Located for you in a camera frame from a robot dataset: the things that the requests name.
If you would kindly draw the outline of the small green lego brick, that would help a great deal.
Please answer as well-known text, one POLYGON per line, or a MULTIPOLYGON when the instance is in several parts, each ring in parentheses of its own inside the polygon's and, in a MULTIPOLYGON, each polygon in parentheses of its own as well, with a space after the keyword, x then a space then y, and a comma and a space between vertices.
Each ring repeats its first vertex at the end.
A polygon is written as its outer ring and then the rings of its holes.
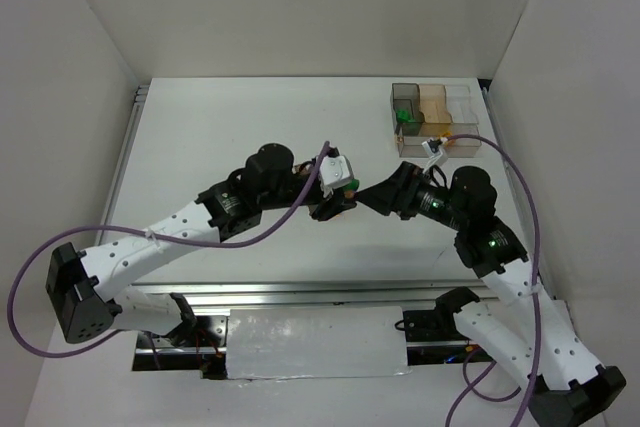
POLYGON ((415 119, 410 110, 396 110, 395 111, 396 121, 400 124, 414 123, 415 119))

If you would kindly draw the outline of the yellow flower lego brick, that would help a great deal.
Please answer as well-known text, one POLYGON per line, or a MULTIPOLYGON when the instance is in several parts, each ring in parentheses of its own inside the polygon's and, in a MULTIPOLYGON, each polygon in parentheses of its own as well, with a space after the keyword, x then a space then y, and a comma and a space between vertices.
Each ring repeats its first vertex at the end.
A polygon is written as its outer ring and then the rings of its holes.
POLYGON ((439 140, 443 145, 450 145, 455 142, 455 140, 452 139, 451 137, 445 137, 445 136, 441 136, 439 140))

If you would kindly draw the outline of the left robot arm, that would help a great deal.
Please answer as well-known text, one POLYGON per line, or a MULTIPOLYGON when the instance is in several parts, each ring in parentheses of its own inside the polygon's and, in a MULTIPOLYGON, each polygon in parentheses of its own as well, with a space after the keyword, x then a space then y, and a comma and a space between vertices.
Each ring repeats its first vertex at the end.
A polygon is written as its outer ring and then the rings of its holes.
POLYGON ((65 341, 81 344, 120 329, 185 343, 198 327, 186 298, 146 294, 134 286, 139 279, 201 248, 243 247, 237 236, 258 226, 266 211, 291 216, 306 206, 312 219, 327 221, 354 207, 358 186, 335 148, 297 164, 289 148, 269 143, 227 179, 142 231, 124 230, 122 238, 83 251, 72 243, 56 247, 46 292, 65 341))

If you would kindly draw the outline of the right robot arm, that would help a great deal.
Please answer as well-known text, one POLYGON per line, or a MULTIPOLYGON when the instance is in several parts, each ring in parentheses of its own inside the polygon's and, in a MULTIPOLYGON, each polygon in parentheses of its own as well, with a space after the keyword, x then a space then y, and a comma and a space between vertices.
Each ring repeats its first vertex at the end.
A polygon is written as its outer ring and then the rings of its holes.
POLYGON ((439 297, 437 309, 524 390, 538 425, 580 426, 605 411, 625 388, 620 369, 602 364, 584 346, 544 290, 524 246, 495 213, 497 191, 486 171, 460 167, 450 185, 442 187, 404 162, 356 199, 385 216, 409 220, 421 215, 455 231, 461 262, 509 309, 520 332, 514 334, 495 319, 468 288, 439 297))

